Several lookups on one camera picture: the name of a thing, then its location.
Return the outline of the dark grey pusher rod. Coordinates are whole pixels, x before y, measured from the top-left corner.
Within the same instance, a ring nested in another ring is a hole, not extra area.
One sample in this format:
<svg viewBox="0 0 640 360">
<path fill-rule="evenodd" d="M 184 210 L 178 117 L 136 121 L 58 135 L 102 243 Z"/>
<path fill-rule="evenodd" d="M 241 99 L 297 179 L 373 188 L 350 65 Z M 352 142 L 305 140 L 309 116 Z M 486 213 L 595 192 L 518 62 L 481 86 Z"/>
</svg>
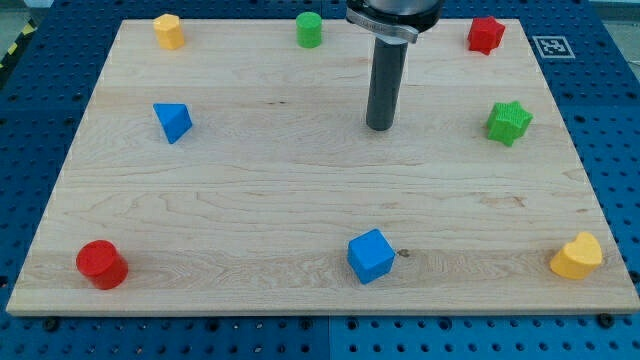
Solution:
<svg viewBox="0 0 640 360">
<path fill-rule="evenodd" d="M 365 117 L 375 131 L 386 131 L 394 123 L 407 48 L 406 43 L 375 40 Z"/>
</svg>

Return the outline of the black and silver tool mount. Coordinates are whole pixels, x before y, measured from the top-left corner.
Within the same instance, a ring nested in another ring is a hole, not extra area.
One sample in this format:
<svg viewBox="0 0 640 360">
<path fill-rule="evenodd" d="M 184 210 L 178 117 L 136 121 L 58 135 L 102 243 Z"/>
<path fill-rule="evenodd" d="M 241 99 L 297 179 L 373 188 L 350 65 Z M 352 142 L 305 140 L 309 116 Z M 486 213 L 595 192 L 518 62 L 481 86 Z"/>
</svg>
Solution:
<svg viewBox="0 0 640 360">
<path fill-rule="evenodd" d="M 444 0 L 347 0 L 346 20 L 376 36 L 416 43 L 439 21 Z"/>
</svg>

